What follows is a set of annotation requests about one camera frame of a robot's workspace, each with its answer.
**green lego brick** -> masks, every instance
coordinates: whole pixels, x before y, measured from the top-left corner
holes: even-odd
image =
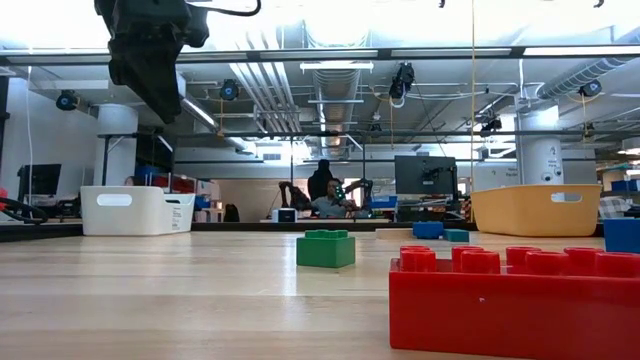
[[[469,232],[458,229],[447,229],[444,231],[444,238],[451,242],[469,242]]]
[[[296,241],[300,266],[339,268],[356,262],[356,240],[346,230],[310,230]]]

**ceiling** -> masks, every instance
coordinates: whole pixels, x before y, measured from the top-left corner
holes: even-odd
[[[221,40],[221,37],[243,38],[245,37],[245,32],[252,31],[251,29],[258,29],[263,32],[274,31],[280,47],[286,49],[304,48],[307,44],[305,25],[302,19],[308,19],[312,10],[316,12],[316,16],[331,16],[335,24],[340,24],[335,26],[338,30],[343,30],[344,26],[353,25],[354,22],[361,26],[366,26],[369,29],[366,44],[368,47],[469,46],[469,34],[471,32],[470,8],[461,4],[463,2],[447,2],[447,6],[444,9],[438,9],[438,1],[434,0],[432,2],[433,4],[429,1],[362,0],[354,1],[350,5],[342,4],[334,7],[325,4],[323,5],[323,12],[320,12],[320,10],[314,8],[317,5],[310,1],[264,1],[264,14],[256,18],[238,19],[212,14],[209,18],[212,36],[204,49],[200,50],[216,49],[216,45],[219,45],[224,40]],[[637,11],[630,11],[632,9],[628,9],[628,7],[640,6],[625,1],[608,0],[606,6],[596,12],[592,5],[584,6],[585,2],[588,1],[556,0],[549,2],[523,0],[523,7],[516,10],[514,9],[515,7],[508,6],[507,0],[478,1],[476,45],[611,44],[618,41],[625,32],[633,29],[633,27],[629,26],[629,22],[633,20],[631,14],[637,16]],[[11,3],[15,3],[13,6],[17,7],[26,6],[24,4],[20,5],[23,2]],[[90,12],[87,10],[86,3],[90,2],[83,1],[82,4],[79,2],[76,9],[77,12],[83,12],[81,16],[83,24],[87,29],[104,32],[102,25],[99,24],[100,19],[98,17],[88,18]],[[238,4],[237,7],[239,8],[253,6],[253,1],[237,1],[233,3]],[[229,6],[228,1],[216,0],[212,4],[222,7]],[[363,4],[370,4],[370,6],[363,7]],[[327,8],[333,11],[333,14],[327,14]],[[394,15],[396,21],[389,21],[389,12],[396,14]],[[0,24],[3,23],[2,17],[3,15],[0,15]],[[51,17],[47,17],[40,19],[40,21],[47,23],[51,22],[50,19]],[[3,34],[0,36],[0,45],[4,49],[24,49],[26,35],[17,31],[16,27],[21,29],[22,27],[26,28],[27,25],[16,24],[15,21],[12,21],[12,23],[14,26],[10,33],[0,31],[0,34]],[[64,26],[64,21],[57,22],[51,27],[51,30],[58,31],[59,28],[64,28]],[[38,36],[34,33],[35,30],[31,27],[29,29],[31,30],[26,40],[30,41],[31,44],[35,43],[37,45],[35,39]],[[80,36],[77,40],[77,45],[66,46],[73,48],[101,47],[100,45],[106,44],[106,40],[108,40],[103,39],[103,35],[104,33],[93,38]],[[32,45],[32,47],[44,48],[46,46]],[[586,61],[589,60],[579,58],[527,59],[522,64],[523,80],[525,84],[531,86],[530,90],[535,90],[539,84],[557,79]],[[414,85],[411,90],[411,94],[414,95],[435,96],[435,94],[442,94],[443,97],[451,97],[454,94],[469,93],[471,91],[469,83],[474,71],[476,82],[486,84],[478,86],[476,91],[486,90],[489,92],[489,94],[477,95],[475,110],[485,107],[500,97],[500,95],[492,93],[517,94],[519,92],[520,64],[517,59],[482,59],[476,61],[475,65],[471,60],[417,60],[412,61],[412,65],[416,73],[416,84],[422,84]],[[315,111],[315,105],[308,103],[309,100],[316,99],[312,71],[303,72],[300,69],[299,62],[285,62],[283,66],[295,104],[300,108],[308,108],[311,112]],[[380,115],[378,122],[383,130],[391,130],[392,118],[394,131],[468,129],[467,120],[472,111],[470,98],[424,101],[407,98],[405,105],[400,109],[393,109],[393,114],[391,114],[389,104],[381,102],[376,97],[386,96],[391,78],[397,72],[398,66],[399,63],[396,61],[374,61],[371,71],[361,71],[356,99],[362,99],[364,102],[354,107],[351,122],[355,124],[351,125],[351,129],[367,130],[373,122],[372,118],[375,113]],[[20,74],[26,74],[25,68],[15,70],[18,70]],[[215,100],[219,98],[220,84],[224,79],[236,78],[236,74],[230,66],[228,64],[180,64],[177,66],[177,70],[187,80],[188,92],[207,111],[219,116],[221,113],[220,103]],[[142,126],[165,127],[167,133],[174,135],[193,133],[194,119],[189,114],[183,113],[174,124],[165,126],[159,117],[150,111],[128,88],[105,83],[106,85],[102,88],[83,89],[83,84],[91,80],[109,80],[107,66],[46,66],[34,67],[32,72],[32,81],[35,85],[39,82],[76,81],[78,94],[93,105],[116,102],[133,106],[140,113],[140,124]],[[600,81],[603,84],[605,93],[590,101],[584,107],[578,101],[577,95],[573,98],[564,96],[557,99],[560,106],[559,125],[561,128],[580,129],[581,124],[585,121],[594,121],[596,129],[617,129],[621,126],[635,129],[636,124],[629,121],[640,121],[640,89],[638,88],[638,84],[640,84],[640,61],[633,60],[626,66],[603,76]],[[443,83],[459,83],[459,85],[444,86],[442,85]],[[377,96],[374,96],[372,88],[378,93]],[[50,98],[56,98],[59,95],[59,90],[55,87],[36,91]],[[252,113],[253,107],[254,102],[248,96],[248,93],[242,91],[236,101],[225,102],[224,113]],[[635,111],[628,112],[620,117],[617,116],[633,109]],[[502,109],[503,113],[514,111],[515,109],[512,107]],[[313,117],[306,119],[301,125],[305,131],[320,130],[320,125],[314,122]],[[223,127],[227,132],[258,130],[253,119],[249,117],[225,119]],[[567,146],[580,146],[579,143],[575,145],[575,137],[565,137],[564,139],[567,142]],[[429,136],[416,138],[398,137],[393,139],[396,143],[421,143],[443,140],[456,142],[464,139],[436,139]],[[598,139],[600,145],[595,145],[595,147],[615,149],[619,140],[619,136],[601,137]],[[373,139],[372,141],[389,143],[391,139],[387,137]],[[213,141],[208,143],[206,140],[198,139],[191,140],[190,145],[220,146],[220,142]]]

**blue lego brick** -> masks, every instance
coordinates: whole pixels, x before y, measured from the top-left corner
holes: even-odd
[[[429,221],[413,223],[413,236],[418,239],[439,239],[444,234],[441,222]]]
[[[604,243],[607,252],[640,254],[640,219],[604,220]]]
[[[458,229],[447,229],[444,231],[444,238],[451,242],[469,242],[469,232]]]

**bin handle hole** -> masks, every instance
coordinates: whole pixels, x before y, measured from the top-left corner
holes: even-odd
[[[575,193],[553,193],[551,194],[551,201],[555,203],[578,203],[582,202],[582,195]]]
[[[128,194],[101,194],[98,195],[98,205],[100,206],[131,206],[133,198]]]

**white box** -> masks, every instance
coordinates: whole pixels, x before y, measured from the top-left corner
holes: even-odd
[[[87,236],[152,236],[191,231],[193,194],[159,187],[83,186],[82,227]]]

